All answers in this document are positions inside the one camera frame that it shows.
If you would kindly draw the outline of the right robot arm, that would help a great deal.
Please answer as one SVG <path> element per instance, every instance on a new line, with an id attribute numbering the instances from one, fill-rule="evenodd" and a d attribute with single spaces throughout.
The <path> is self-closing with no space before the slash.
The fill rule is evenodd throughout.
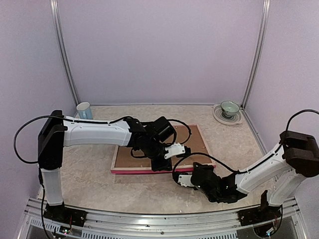
<path id="1" fill-rule="evenodd" d="M 318 174 L 319 147 L 316 139 L 308 134 L 287 131 L 281 133 L 280 143 L 250 169 L 221 178 L 213 168 L 195 164 L 190 182 L 210 202 L 231 204 L 280 175 L 274 189 L 266 191 L 266 201 L 255 210 L 255 217 L 265 221 L 306 178 Z"/>

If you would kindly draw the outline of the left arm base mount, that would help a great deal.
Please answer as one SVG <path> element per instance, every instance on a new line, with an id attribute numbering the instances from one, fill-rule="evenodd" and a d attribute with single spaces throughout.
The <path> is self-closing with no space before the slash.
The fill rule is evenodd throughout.
<path id="1" fill-rule="evenodd" d="M 84 210 L 68 208 L 63 205 L 48 206 L 44 211 L 44 218 L 70 226 L 84 227 L 87 212 Z"/>

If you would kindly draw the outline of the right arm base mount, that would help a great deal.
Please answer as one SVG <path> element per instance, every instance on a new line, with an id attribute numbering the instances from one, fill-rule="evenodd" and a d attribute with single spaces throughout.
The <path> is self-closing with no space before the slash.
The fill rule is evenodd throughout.
<path id="1" fill-rule="evenodd" d="M 237 214 L 240 225 L 243 227 L 278 219 L 282 215 L 282 210 L 280 207 L 271 209 L 260 209 L 260 207 L 254 207 L 240 210 Z"/>

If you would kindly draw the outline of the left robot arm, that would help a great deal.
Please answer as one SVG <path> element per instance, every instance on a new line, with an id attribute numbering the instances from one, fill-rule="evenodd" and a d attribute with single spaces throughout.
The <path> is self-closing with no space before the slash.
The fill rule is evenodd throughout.
<path id="1" fill-rule="evenodd" d="M 165 141 L 176 137 L 171 123 L 160 117 L 141 122 L 131 116 L 113 121 L 76 119 L 54 112 L 38 136 L 38 164 L 50 213 L 63 222 L 70 216 L 62 196 L 60 168 L 65 147 L 87 144 L 105 144 L 140 150 L 151 161 L 151 169 L 171 171 L 167 157 L 170 144 Z"/>

